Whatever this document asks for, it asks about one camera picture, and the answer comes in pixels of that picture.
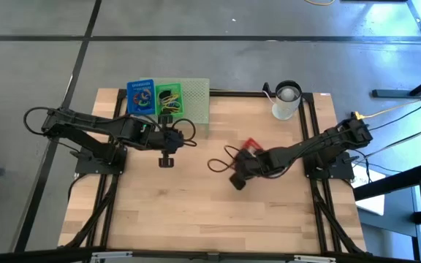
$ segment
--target white mug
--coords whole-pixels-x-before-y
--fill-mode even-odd
[[[300,104],[302,94],[300,85],[292,80],[285,80],[277,85],[276,102],[270,98],[271,92],[268,83],[264,83],[262,92],[264,92],[273,103],[272,114],[281,121],[288,120],[293,116],[293,113]]]

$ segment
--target white cable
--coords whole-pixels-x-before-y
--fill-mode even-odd
[[[391,143],[390,145],[388,145],[388,146],[386,146],[386,147],[384,147],[384,148],[381,148],[381,149],[379,149],[379,150],[377,150],[377,151],[375,151],[375,152],[373,152],[373,153],[369,153],[369,154],[367,154],[367,155],[365,156],[365,158],[363,158],[361,161],[363,161],[363,160],[365,160],[365,159],[367,159],[367,158],[371,157],[372,155],[375,155],[375,154],[377,154],[377,153],[379,153],[379,152],[382,152],[383,150],[387,150],[387,149],[389,149],[389,148],[391,148],[391,147],[394,147],[394,146],[396,146],[396,145],[400,145],[401,143],[404,143],[404,142],[407,142],[407,141],[409,141],[409,140],[412,140],[412,139],[414,139],[415,137],[418,137],[418,136],[420,136],[420,135],[421,135],[421,132],[417,132],[416,134],[414,134],[414,135],[412,135],[412,136],[409,136],[409,137],[404,138],[404,139],[402,139],[402,140],[399,140],[399,141],[397,141],[397,142],[393,142],[393,143]]]
[[[270,100],[270,102],[272,102],[273,104],[275,104],[275,102],[272,101],[272,99],[270,98],[269,94],[265,91],[262,91],[264,94],[266,94],[266,96],[268,97],[268,99]]]

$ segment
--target gray floor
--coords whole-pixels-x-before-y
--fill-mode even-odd
[[[421,15],[421,2],[416,2]],[[93,5],[93,0],[0,1],[0,34],[83,34]],[[420,36],[420,31],[404,3],[337,1],[330,7],[315,7],[302,0],[104,1],[94,35],[116,34],[401,37]],[[60,105],[79,47],[79,42],[0,42],[0,166],[7,170],[0,177],[0,253],[11,249],[46,146],[46,139],[24,129],[22,115],[33,106]],[[353,110],[369,114],[403,103],[372,99],[369,91],[420,84],[421,44],[91,42],[71,107],[89,113],[98,88],[124,88],[126,82],[145,76],[206,77],[211,88],[244,91],[292,79],[304,91],[331,93],[341,120]],[[368,122],[377,126],[417,106]],[[42,119],[42,114],[34,114],[30,123],[37,127]],[[370,153],[420,130],[421,111],[376,131],[363,151]],[[371,162],[399,170],[421,164],[421,137],[374,156]],[[74,166],[68,151],[58,148],[28,249],[56,247]],[[394,194],[405,196],[406,202],[390,194],[386,208],[400,209],[412,202],[410,189],[405,191]],[[363,230],[374,254],[410,258],[377,245],[378,240],[389,244],[391,238],[407,243],[409,237],[390,232],[386,237],[371,226]]]

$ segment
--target red object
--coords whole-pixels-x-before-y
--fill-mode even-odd
[[[241,148],[248,150],[250,153],[254,153],[256,150],[262,150],[261,145],[259,145],[253,138],[247,139]]]

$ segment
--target wooden table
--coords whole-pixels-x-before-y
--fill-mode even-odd
[[[117,94],[118,89],[99,89],[92,114],[112,118]],[[314,100],[320,130],[336,125],[330,95],[314,94]],[[270,106],[267,98],[211,97],[208,138],[199,131],[196,148],[178,149],[172,169],[158,167],[160,152],[129,149],[107,247],[318,254],[312,196],[301,159],[283,177],[251,179],[242,191],[228,181],[232,171],[215,173],[207,168],[211,158],[230,162],[224,145],[240,147],[249,137],[267,149],[303,140],[299,114],[278,121]],[[309,114],[307,118],[311,132]],[[99,175],[89,175],[74,186],[60,245],[69,242],[91,215],[98,182]],[[341,180],[331,180],[330,188],[338,221],[365,249],[352,189]],[[329,224],[324,221],[332,250]],[[101,219],[94,244],[99,244],[102,225]]]

